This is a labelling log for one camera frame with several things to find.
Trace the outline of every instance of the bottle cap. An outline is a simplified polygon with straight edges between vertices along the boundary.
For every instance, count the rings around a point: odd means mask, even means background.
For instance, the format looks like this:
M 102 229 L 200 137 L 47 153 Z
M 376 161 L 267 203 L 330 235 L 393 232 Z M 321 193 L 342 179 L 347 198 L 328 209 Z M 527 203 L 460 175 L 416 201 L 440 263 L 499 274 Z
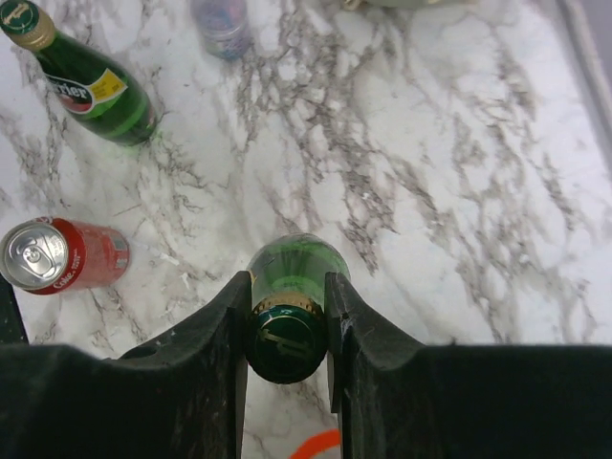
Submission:
M 16 45 L 34 52 L 48 47 L 55 38 L 51 17 L 27 0 L 8 0 L 0 5 L 0 29 Z
M 320 308 L 301 294 L 290 295 L 306 301 L 296 305 L 277 297 L 271 305 L 268 298 L 255 307 L 247 324 L 247 360 L 255 373 L 272 383 L 305 380 L 315 373 L 327 352 Z

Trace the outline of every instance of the green glass bottle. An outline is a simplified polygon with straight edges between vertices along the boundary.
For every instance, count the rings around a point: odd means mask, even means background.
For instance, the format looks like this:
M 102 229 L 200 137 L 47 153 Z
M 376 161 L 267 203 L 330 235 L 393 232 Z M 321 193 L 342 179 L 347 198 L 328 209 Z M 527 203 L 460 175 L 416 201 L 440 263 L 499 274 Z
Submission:
M 150 137 L 157 117 L 149 97 L 117 62 L 57 31 L 29 1 L 4 2 L 0 21 L 14 43 L 33 52 L 50 89 L 80 124 L 123 145 Z
M 312 234 L 292 234 L 256 253 L 249 272 L 253 309 L 245 354 L 252 369 L 272 383 L 308 378 L 327 351 L 325 275 L 349 277 L 344 259 Z

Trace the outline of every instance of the can lid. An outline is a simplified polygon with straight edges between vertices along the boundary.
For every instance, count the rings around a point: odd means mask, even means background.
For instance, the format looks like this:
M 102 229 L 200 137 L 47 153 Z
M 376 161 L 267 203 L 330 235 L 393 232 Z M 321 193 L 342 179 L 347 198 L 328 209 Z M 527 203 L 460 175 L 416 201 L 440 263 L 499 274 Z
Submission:
M 7 0 L 0 5 L 0 29 L 17 45 L 40 51 L 55 38 L 49 15 L 27 0 Z
M 28 222 L 0 242 L 0 274 L 11 284 L 37 290 L 53 284 L 68 261 L 64 236 L 53 226 Z
M 298 383 L 317 370 L 327 352 L 323 317 L 290 304 L 251 316 L 245 354 L 252 369 L 272 383 Z

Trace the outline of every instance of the white marble surface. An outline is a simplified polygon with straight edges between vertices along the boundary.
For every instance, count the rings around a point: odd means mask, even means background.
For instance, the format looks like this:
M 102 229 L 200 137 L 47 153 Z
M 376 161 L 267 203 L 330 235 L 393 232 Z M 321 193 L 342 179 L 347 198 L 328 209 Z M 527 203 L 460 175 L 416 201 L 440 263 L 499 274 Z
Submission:
M 113 288 L 20 294 L 33 341 L 117 356 L 301 230 L 417 339 L 612 342 L 608 174 L 536 3 L 249 2 L 254 49 L 232 64 L 203 53 L 186 2 L 41 2 L 164 113 L 133 149 L 75 124 L 0 39 L 0 232 L 52 214 L 108 222 L 135 250 Z M 322 367 L 293 386 L 250 374 L 243 456 L 284 459 L 334 427 L 326 394 Z

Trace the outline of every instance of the red coke can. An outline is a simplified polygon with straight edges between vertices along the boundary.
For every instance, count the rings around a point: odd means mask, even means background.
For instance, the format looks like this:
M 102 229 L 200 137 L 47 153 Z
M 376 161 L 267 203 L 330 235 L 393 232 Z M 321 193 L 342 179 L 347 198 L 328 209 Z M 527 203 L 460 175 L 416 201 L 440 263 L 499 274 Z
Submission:
M 0 242 L 0 273 L 31 294 L 90 289 L 119 279 L 130 261 L 115 229 L 40 217 L 9 231 Z

